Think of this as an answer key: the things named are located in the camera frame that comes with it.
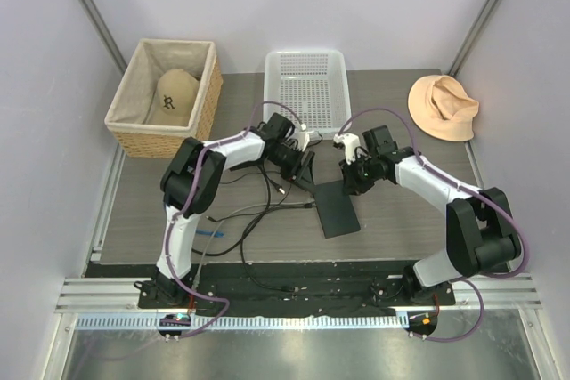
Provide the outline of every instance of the woven basket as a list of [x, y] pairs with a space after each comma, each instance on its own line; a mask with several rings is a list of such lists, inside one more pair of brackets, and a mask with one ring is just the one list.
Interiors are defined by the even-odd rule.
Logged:
[[[147, 125], [156, 84], [169, 69], [186, 69], [199, 78], [189, 123]], [[222, 83], [214, 43], [142, 39], [110, 105], [105, 125], [130, 157], [172, 158], [185, 138], [209, 138]]]

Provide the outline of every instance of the wire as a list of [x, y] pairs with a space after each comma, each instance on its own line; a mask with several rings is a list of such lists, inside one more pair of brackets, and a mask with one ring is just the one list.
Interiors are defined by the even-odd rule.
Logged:
[[[306, 202], [306, 203], [299, 203], [299, 202], [285, 202], [285, 203], [283, 203], [283, 201], [285, 200], [285, 198], [283, 198], [283, 199], [282, 199], [279, 203], [277, 203], [277, 204], [272, 204], [272, 207], [275, 207], [275, 206], [296, 206], [296, 207], [301, 208], [301, 207], [307, 207], [307, 204], [312, 204], [312, 203], [313, 203], [313, 201], [311, 201], [311, 202]], [[248, 210], [248, 209], [257, 208], [257, 207], [260, 207], [260, 206], [265, 206], [265, 203], [263, 203], [263, 204], [254, 204], [254, 205], [250, 205], [250, 206], [244, 206], [243, 208], [236, 209], [235, 211], [233, 211], [232, 213], [230, 213], [227, 217], [225, 217], [225, 218], [219, 220], [219, 223], [216, 225], [216, 228], [212, 231], [212, 233], [210, 234], [208, 240], [206, 241], [206, 245], [204, 246], [204, 249], [202, 249], [202, 251], [201, 251], [202, 256], [201, 256], [201, 258], [200, 258], [200, 260], [199, 260], [198, 269], [196, 270], [196, 275], [194, 276], [194, 281], [192, 282], [192, 288], [193, 288], [193, 289], [197, 289], [197, 288], [198, 288], [198, 284], [199, 284], [199, 282], [200, 282], [200, 273], [201, 273], [201, 271], [202, 271], [202, 267], [204, 266], [204, 261], [205, 261], [206, 257], [208, 256], [207, 250], [208, 250], [210, 244], [214, 241], [214, 236], [215, 236], [216, 232], [219, 231], [219, 230], [222, 228], [222, 226], [224, 225], [224, 223], [225, 223], [227, 220], [230, 220], [230, 219], [235, 218], [235, 217], [239, 217], [239, 215], [235, 215], [235, 214], [240, 213], [241, 211], [246, 211], [246, 210]], [[252, 213], [252, 214], [244, 214], [244, 215], [259, 215], [259, 214], [261, 214], [261, 213]]]
[[299, 141], [291, 138], [291, 139], [285, 141], [285, 145], [291, 149], [298, 149]]
[[293, 117], [297, 120], [297, 122], [298, 122], [300, 125], [304, 125], [303, 121], [302, 121], [301, 118], [298, 116], [298, 114], [295, 113], [291, 108], [287, 107], [285, 104], [283, 104], [283, 103], [281, 103], [281, 102], [278, 102], [278, 101], [265, 100], [265, 101], [259, 102], [259, 103], [253, 108], [253, 111], [251, 112], [251, 116], [249, 117], [249, 126], [248, 126], [248, 128], [247, 128], [246, 135], [247, 135], [248, 132], [249, 132], [249, 128], [251, 127], [251, 124], [253, 124], [253, 118], [255, 117], [255, 115], [256, 115], [256, 113], [257, 113], [257, 110], [258, 110], [262, 105], [264, 105], [264, 104], [274, 104], [274, 105], [276, 105], [276, 106], [281, 107], [282, 109], [287, 110], [291, 115], [293, 115]]
[[[287, 196], [289, 195], [289, 192], [291, 191], [291, 188], [292, 188], [292, 187], [293, 187], [293, 185], [290, 184], [289, 189], [288, 189], [287, 192], [285, 193], [285, 196], [283, 196], [283, 199], [282, 199], [279, 203], [275, 204], [274, 206], [280, 206], [280, 205], [283, 203], [283, 201], [284, 201], [284, 200], [287, 198]], [[298, 204], [295, 203], [295, 204], [293, 204], [293, 205], [299, 205], [299, 207], [307, 207], [307, 203], [298, 203]], [[267, 206], [267, 204], [266, 204], [266, 203], [265, 203], [265, 204], [258, 204], [258, 205], [254, 205], [254, 206], [250, 206], [250, 207], [256, 207], [256, 206]], [[220, 220], [213, 220], [213, 221], [214, 221], [214, 222], [222, 222], [222, 221], [225, 221], [225, 220], [229, 220], [230, 218], [235, 218], [235, 217], [240, 217], [240, 216], [247, 216], [247, 215], [261, 215], [261, 214], [263, 214], [263, 213], [264, 213], [264, 211], [261, 211], [261, 212], [259, 212], [259, 213], [253, 213], [253, 214], [239, 214], [239, 215], [231, 215], [231, 214], [230, 214], [230, 215], [228, 215], [228, 216], [225, 217], [225, 218], [222, 218], [222, 219], [220, 219]], [[192, 249], [192, 252], [193, 252], [194, 254], [198, 254], [198, 255], [206, 254], [206, 257], [221, 257], [222, 255], [226, 255], [226, 254], [230, 253], [233, 249], [237, 248], [238, 245], [240, 244], [240, 242], [241, 242], [243, 239], [245, 239], [245, 238], [244, 238], [244, 236], [243, 236], [243, 234], [242, 234], [240, 240], [238, 240], [237, 242], [235, 242], [231, 247], [225, 249], [224, 251], [220, 251], [219, 253], [205, 253], [206, 249], [204, 249], [203, 251], [199, 251], [198, 249], [194, 249], [194, 248]]]
[[190, 316], [191, 310], [194, 309], [194, 295], [190, 294], [190, 304], [188, 304], [188, 311], [186, 311], [186, 314], [188, 316]]
[[467, 333], [464, 333], [464, 334], [462, 334], [460, 336], [456, 336], [456, 337], [440, 338], [440, 337], [423, 336], [423, 335], [418, 334], [418, 333], [411, 333], [411, 336], [418, 337], [422, 340], [428, 340], [429, 342], [454, 343], [454, 342], [458, 342], [459, 340], [463, 340], [464, 338], [467, 338], [469, 336], [472, 336], [473, 333], [475, 333], [476, 330], [481, 326], [481, 323], [483, 322], [483, 316], [485, 313], [485, 305], [483, 303], [483, 296], [481, 295], [481, 292], [477, 289], [477, 287], [470, 280], [456, 279], [455, 281], [465, 282], [466, 284], [468, 284], [470, 287], [473, 288], [473, 291], [475, 291], [477, 299], [479, 300], [479, 317], [477, 318], [475, 325], [473, 327], [471, 327], [471, 329]]
[[306, 146], [307, 148], [309, 147], [314, 147], [314, 146], [318, 146], [319, 144], [322, 143], [322, 140], [324, 140], [324, 137], [322, 136], [322, 134], [320, 132], [317, 131], [317, 133], [319, 134], [319, 141], [314, 141], [314, 142], [309, 142], [309, 144]]
[[365, 156], [369, 156], [368, 151], [363, 146], [356, 146], [354, 148], [354, 158], [358, 158], [358, 149], [360, 149]]
[[264, 289], [270, 289], [272, 291], [281, 291], [281, 292], [285, 292], [285, 293], [294, 293], [296, 291], [298, 291], [297, 287], [288, 287], [288, 286], [283, 286], [283, 287], [274, 287], [274, 286], [270, 286], [270, 285], [266, 285], [262, 282], [260, 282], [259, 280], [257, 280], [254, 276], [253, 273], [251, 272], [251, 269], [249, 268], [249, 264], [246, 261], [246, 256], [244, 254], [244, 249], [243, 249], [243, 243], [245, 241], [245, 238], [253, 231], [253, 229], [256, 228], [256, 226], [259, 224], [259, 222], [261, 221], [261, 219], [266, 216], [267, 214], [273, 212], [273, 211], [277, 211], [280, 209], [295, 209], [298, 207], [304, 207], [304, 206], [279, 206], [281, 204], [281, 202], [283, 202], [283, 200], [285, 200], [285, 198], [289, 195], [289, 192], [291, 190], [292, 184], [289, 186], [289, 190], [287, 191], [285, 198], [283, 198], [281, 200], [281, 202], [279, 204], [277, 204], [277, 206], [275, 206], [274, 208], [270, 208], [269, 206], [271, 205], [271, 190], [269, 189], [269, 177], [267, 177], [267, 174], [264, 174], [264, 178], [265, 178], [265, 186], [267, 188], [267, 207], [265, 208], [265, 210], [256, 218], [254, 218], [245, 228], [244, 230], [244, 234], [242, 235], [243, 239], [240, 240], [240, 257], [241, 257], [241, 262], [243, 264], [243, 268], [246, 272], [246, 274], [248, 275], [249, 279], [256, 284], [258, 287], [264, 288]]
[[439, 307], [439, 299], [437, 298], [437, 294], [434, 293], [434, 302], [436, 302], [436, 318], [439, 316], [439, 312], [441, 308]]
[[402, 285], [401, 285], [401, 286], [398, 288], [398, 290], [397, 290], [394, 294], [392, 294], [392, 295], [381, 295], [381, 294], [379, 293], [379, 291], [374, 288], [373, 285], [370, 285], [370, 290], [372, 291], [372, 293], [374, 293], [374, 295], [375, 295], [379, 300], [389, 300], [389, 299], [391, 299], [391, 298], [395, 298], [395, 297], [397, 297], [397, 296], [400, 295], [400, 293], [401, 293], [402, 290], [403, 290], [403, 281], [402, 281]]
[[[280, 174], [279, 171], [266, 171], [266, 172], [267, 172], [268, 174]], [[252, 172], [250, 172], [250, 173], [245, 173], [244, 175], [242, 175], [242, 176], [240, 176], [240, 177], [238, 177], [238, 178], [236, 178], [236, 179], [234, 179], [234, 180], [231, 180], [231, 181], [229, 181], [229, 182], [220, 182], [220, 184], [234, 184], [235, 182], [238, 182], [238, 181], [241, 180], [242, 178], [246, 178], [248, 175], [260, 175], [260, 174], [261, 174], [261, 173], [258, 172], [258, 171], [252, 171]]]

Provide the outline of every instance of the white plastic basket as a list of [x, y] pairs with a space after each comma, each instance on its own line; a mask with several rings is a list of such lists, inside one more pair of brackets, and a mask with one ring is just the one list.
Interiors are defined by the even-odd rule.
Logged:
[[[324, 139], [332, 139], [350, 117], [345, 58], [332, 49], [268, 53], [264, 100], [285, 104], [301, 117], [308, 129], [317, 130]], [[287, 110], [265, 104], [264, 121], [273, 113], [295, 122]]]

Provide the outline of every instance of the white wall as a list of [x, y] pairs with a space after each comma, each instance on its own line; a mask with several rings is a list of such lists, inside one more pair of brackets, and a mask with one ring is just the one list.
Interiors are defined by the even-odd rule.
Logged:
[[226, 73], [334, 47], [349, 69], [448, 69], [484, 0], [94, 0], [129, 59], [141, 37], [216, 41]]
[[0, 377], [34, 378], [81, 273], [120, 79], [78, 0], [0, 0]]
[[570, 0], [503, 0], [460, 72], [481, 101], [474, 143], [484, 183], [507, 191], [528, 234], [530, 271], [562, 356], [570, 349], [569, 29]]

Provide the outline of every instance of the metal frame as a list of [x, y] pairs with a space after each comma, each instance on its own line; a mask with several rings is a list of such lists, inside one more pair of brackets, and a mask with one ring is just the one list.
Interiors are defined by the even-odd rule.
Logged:
[[41, 376], [43, 380], [61, 380], [78, 319], [76, 313], [57, 314], [54, 316], [57, 319], [57, 327], [53, 334], [51, 349], [47, 355], [44, 372]]
[[86, 261], [84, 273], [87, 269], [89, 261], [99, 262], [101, 260], [101, 252], [105, 237], [107, 236], [107, 228], [109, 227], [109, 219], [113, 210], [115, 196], [117, 194], [118, 182], [120, 181], [121, 171], [125, 162], [125, 152], [119, 144], [115, 148], [113, 159], [111, 160], [109, 172], [105, 180], [105, 189], [102, 194], [102, 201], [97, 214], [97, 220], [91, 239], [91, 248], [89, 251], [89, 260]]
[[[172, 309], [148, 310], [137, 307], [139, 290], [137, 280], [148, 278], [66, 279], [56, 305], [56, 313], [154, 313], [172, 312]], [[533, 279], [527, 273], [513, 279], [490, 279], [476, 276], [473, 284], [483, 296], [486, 309], [540, 309], [541, 301]], [[478, 310], [479, 302], [471, 287], [455, 282], [453, 292], [457, 304], [443, 306], [442, 311]], [[429, 311], [433, 306], [395, 306], [397, 311]]]
[[526, 338], [531, 346], [534, 363], [541, 378], [564, 378], [560, 366], [556, 362], [556, 353], [550, 346], [548, 334], [545, 331], [541, 316], [544, 311], [520, 310], [520, 319], [523, 322]]
[[112, 57], [113, 61], [115, 61], [118, 69], [121, 71], [121, 73], [125, 73], [125, 58], [123, 57], [121, 51], [118, 49], [118, 46], [115, 43], [115, 39], [107, 28], [107, 24], [105, 24], [105, 21], [99, 13], [94, 0], [79, 0], [79, 2], [83, 6], [87, 17], [89, 17], [89, 20], [93, 23], [95, 30], [97, 30], [99, 37], [107, 48], [107, 51], [109, 51], [109, 54]]
[[[161, 327], [160, 320], [165, 313], [173, 311], [146, 311], [142, 313], [86, 313], [79, 315], [77, 331], [141, 331], [141, 330], [190, 330], [202, 327], [212, 320], [210, 317], [192, 315], [192, 327]], [[407, 312], [395, 316], [374, 316], [367, 318], [220, 318], [209, 331], [288, 331], [322, 329], [399, 329], [407, 328]]]
[[483, 176], [481, 175], [481, 170], [477, 164], [475, 151], [473, 150], [473, 144], [471, 144], [471, 141], [467, 141], [465, 143], [465, 151], [467, 152], [467, 157], [469, 159], [469, 163], [471, 164], [473, 175], [475, 176], [475, 184], [479, 189], [484, 189], [485, 185], [483, 184]]
[[452, 66], [450, 70], [447, 72], [449, 76], [456, 77], [457, 74], [460, 72], [463, 64], [465, 63], [467, 57], [473, 50], [477, 39], [481, 36], [483, 31], [485, 30], [486, 25], [491, 19], [491, 16], [497, 9], [499, 2], [501, 0], [485, 0], [483, 4], [483, 8], [477, 15], [475, 22], [471, 26], [471, 29], [467, 33], [461, 48], [457, 52], [455, 60], [453, 60]]

